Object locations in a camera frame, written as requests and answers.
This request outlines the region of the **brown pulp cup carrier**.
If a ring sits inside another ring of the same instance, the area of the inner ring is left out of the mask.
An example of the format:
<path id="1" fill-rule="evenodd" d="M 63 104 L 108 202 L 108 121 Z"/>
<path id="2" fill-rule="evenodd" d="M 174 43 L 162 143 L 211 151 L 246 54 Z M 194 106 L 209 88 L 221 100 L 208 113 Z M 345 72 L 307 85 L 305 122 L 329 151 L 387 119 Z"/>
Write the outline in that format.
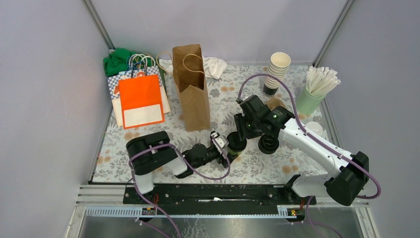
<path id="1" fill-rule="evenodd" d="M 269 107 L 271 111 L 274 110 L 276 107 L 283 107 L 285 109 L 287 108 L 287 106 L 283 103 L 282 100 L 275 97 L 272 97 L 271 99 L 267 100 L 265 104 Z"/>

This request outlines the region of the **black cup lid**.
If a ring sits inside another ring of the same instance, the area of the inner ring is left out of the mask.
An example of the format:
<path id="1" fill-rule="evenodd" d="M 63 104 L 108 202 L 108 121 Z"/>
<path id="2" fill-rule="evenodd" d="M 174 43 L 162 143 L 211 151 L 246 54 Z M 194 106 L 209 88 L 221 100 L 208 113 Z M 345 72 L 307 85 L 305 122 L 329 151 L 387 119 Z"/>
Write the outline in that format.
<path id="1" fill-rule="evenodd" d="M 240 153 L 245 150 L 247 146 L 246 140 L 241 140 L 239 133 L 237 131 L 230 133 L 227 136 L 228 149 L 231 152 Z"/>

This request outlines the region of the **brown paper bag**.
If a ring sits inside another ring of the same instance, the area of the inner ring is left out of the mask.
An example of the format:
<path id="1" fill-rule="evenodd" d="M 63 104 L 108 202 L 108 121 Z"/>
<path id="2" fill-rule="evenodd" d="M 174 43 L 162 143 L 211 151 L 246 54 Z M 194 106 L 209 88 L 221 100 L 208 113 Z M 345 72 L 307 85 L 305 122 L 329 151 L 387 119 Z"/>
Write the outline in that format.
<path id="1" fill-rule="evenodd" d="M 162 67 L 160 55 L 169 55 L 173 70 L 179 103 L 186 131 L 210 129 L 210 105 L 202 49 L 199 44 L 174 47 L 172 53 L 163 51 L 157 54 L 156 63 Z"/>

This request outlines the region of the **green paper cup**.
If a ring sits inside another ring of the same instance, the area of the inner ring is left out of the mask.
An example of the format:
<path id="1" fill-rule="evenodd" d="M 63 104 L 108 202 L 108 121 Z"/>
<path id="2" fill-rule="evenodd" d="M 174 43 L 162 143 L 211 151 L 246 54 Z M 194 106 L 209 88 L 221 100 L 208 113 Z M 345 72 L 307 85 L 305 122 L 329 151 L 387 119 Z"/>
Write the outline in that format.
<path id="1" fill-rule="evenodd" d="M 245 150 L 245 147 L 231 147 L 231 146 L 228 146 L 227 149 L 232 156 L 234 156 L 234 155 L 240 156 L 241 153 Z"/>

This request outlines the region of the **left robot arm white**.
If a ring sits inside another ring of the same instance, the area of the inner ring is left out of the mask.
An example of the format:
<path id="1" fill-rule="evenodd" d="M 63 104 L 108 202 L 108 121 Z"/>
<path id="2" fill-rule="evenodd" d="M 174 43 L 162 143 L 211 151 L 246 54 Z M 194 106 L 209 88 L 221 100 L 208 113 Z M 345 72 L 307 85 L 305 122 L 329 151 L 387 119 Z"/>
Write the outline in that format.
<path id="1" fill-rule="evenodd" d="M 153 171 L 160 167 L 168 167 L 178 178 L 186 178 L 193 173 L 209 179 L 222 180 L 230 173 L 230 166 L 238 157 L 236 152 L 229 152 L 227 137 L 216 131 L 210 133 L 210 146 L 198 143 L 184 152 L 170 143 L 166 131 L 141 136 L 130 140 L 126 144 L 129 156 L 129 167 L 132 181 L 136 188 L 135 198 L 143 204 L 152 201 L 154 196 Z M 219 178 L 205 176 L 197 171 L 198 168 L 217 161 L 228 171 Z"/>

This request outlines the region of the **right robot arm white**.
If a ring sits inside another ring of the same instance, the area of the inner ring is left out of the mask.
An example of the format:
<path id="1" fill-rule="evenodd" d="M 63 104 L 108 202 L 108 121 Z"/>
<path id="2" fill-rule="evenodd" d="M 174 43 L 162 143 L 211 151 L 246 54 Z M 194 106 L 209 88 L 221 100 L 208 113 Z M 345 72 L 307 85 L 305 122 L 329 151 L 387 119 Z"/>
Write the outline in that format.
<path id="1" fill-rule="evenodd" d="M 366 154 L 336 147 L 309 129 L 300 127 L 295 115 L 282 106 L 270 109 L 253 95 L 238 99 L 242 112 L 234 115 L 239 141 L 259 138 L 258 148 L 264 154 L 273 154 L 280 141 L 286 141 L 307 154 L 325 170 L 326 174 L 306 177 L 295 175 L 284 190 L 284 198 L 297 204 L 307 196 L 328 195 L 337 203 L 350 206 L 368 181 L 361 169 L 368 170 Z"/>

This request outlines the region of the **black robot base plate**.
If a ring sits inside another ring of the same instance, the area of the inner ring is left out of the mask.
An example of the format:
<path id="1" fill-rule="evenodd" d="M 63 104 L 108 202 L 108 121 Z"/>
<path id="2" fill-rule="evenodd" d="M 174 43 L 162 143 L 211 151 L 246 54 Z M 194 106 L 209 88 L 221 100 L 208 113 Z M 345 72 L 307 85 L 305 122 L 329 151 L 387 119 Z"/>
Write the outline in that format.
<path id="1" fill-rule="evenodd" d="M 232 206 L 289 206 L 304 210 L 306 204 L 316 204 L 316 199 L 298 196 L 289 186 L 267 184 L 174 184 L 158 183 L 154 189 L 139 196 L 134 186 L 125 187 L 123 204 L 158 206 L 167 214 L 166 207 L 221 204 Z"/>

